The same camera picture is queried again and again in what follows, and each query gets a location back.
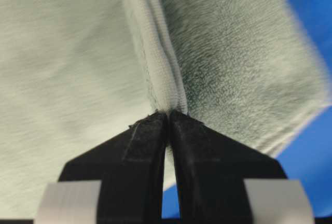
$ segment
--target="fabric texture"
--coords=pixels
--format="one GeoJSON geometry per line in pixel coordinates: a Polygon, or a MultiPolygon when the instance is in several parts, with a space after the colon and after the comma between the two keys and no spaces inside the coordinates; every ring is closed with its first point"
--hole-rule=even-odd
{"type": "Polygon", "coordinates": [[[122,0],[0,0],[0,219],[152,113],[122,0]]]}
{"type": "Polygon", "coordinates": [[[329,103],[285,0],[0,0],[0,12],[0,218],[33,218],[65,162],[155,109],[274,155],[329,103]]]}
{"type": "Polygon", "coordinates": [[[160,0],[189,114],[272,156],[329,101],[324,66],[286,0],[160,0]]]}

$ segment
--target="white tape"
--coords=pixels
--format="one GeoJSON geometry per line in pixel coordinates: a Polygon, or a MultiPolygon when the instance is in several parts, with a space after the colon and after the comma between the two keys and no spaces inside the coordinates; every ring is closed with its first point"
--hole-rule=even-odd
{"type": "Polygon", "coordinates": [[[48,184],[35,224],[95,224],[101,181],[48,184]]]}
{"type": "Polygon", "coordinates": [[[314,224],[307,196],[297,180],[245,179],[254,224],[314,224]]]}

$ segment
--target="blue background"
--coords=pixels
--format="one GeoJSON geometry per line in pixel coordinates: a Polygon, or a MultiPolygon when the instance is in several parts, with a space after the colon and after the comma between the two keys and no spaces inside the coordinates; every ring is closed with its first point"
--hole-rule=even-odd
{"type": "MultiPolygon", "coordinates": [[[[332,75],[332,0],[288,0],[332,75]]],[[[289,178],[300,179],[316,217],[332,216],[332,107],[278,157],[289,178]]],[[[176,186],[163,195],[163,218],[178,217],[176,186]]]]}

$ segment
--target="plush fabric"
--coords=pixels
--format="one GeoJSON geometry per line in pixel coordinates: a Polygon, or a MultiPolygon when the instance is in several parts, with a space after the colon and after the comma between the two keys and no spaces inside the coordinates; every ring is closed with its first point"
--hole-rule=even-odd
{"type": "Polygon", "coordinates": [[[0,0],[0,219],[152,113],[122,0],[0,0]]]}
{"type": "Polygon", "coordinates": [[[0,0],[0,12],[0,218],[33,218],[65,162],[156,108],[188,108],[273,155],[328,103],[285,0],[0,0]]]}
{"type": "Polygon", "coordinates": [[[270,155],[326,105],[324,66],[287,0],[160,0],[189,114],[270,155]]]}

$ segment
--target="clamp jaw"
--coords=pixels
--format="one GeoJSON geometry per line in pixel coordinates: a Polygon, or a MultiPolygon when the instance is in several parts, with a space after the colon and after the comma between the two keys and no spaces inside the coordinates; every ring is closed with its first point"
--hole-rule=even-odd
{"type": "MultiPolygon", "coordinates": [[[[165,113],[156,112],[69,161],[57,185],[77,184],[81,187],[81,183],[92,181],[100,183],[95,188],[95,213],[92,216],[97,224],[261,224],[267,223],[267,220],[267,224],[273,224],[283,205],[277,205],[271,216],[266,209],[263,209],[263,215],[260,212],[264,208],[261,202],[269,204],[273,202],[273,197],[276,197],[276,203],[286,201],[285,204],[291,206],[287,214],[290,216],[289,213],[292,214],[294,210],[293,214],[299,216],[303,224],[332,223],[331,218],[314,219],[301,213],[308,210],[305,194],[299,190],[298,183],[287,180],[277,160],[177,111],[171,112],[169,119],[165,113]],[[164,156],[168,143],[174,156],[179,219],[161,219],[164,156]],[[292,194],[302,198],[302,201],[295,199],[293,202],[292,194]]],[[[61,192],[55,187],[55,191],[52,194],[45,193],[44,198],[58,197],[60,199],[57,202],[65,205],[64,201],[70,198],[70,192],[61,192]],[[61,198],[61,192],[67,194],[61,198]]],[[[80,215],[80,211],[83,214],[88,209],[87,202],[91,201],[93,194],[87,192],[86,195],[90,200],[84,200],[82,196],[80,199],[83,200],[76,202],[75,206],[67,205],[66,209],[60,211],[57,208],[61,206],[43,199],[35,223],[48,224],[45,212],[52,210],[58,211],[58,215],[67,214],[72,220],[70,223],[76,223],[75,215],[80,215]]],[[[0,221],[2,223],[25,224],[32,221],[0,221]]]]}

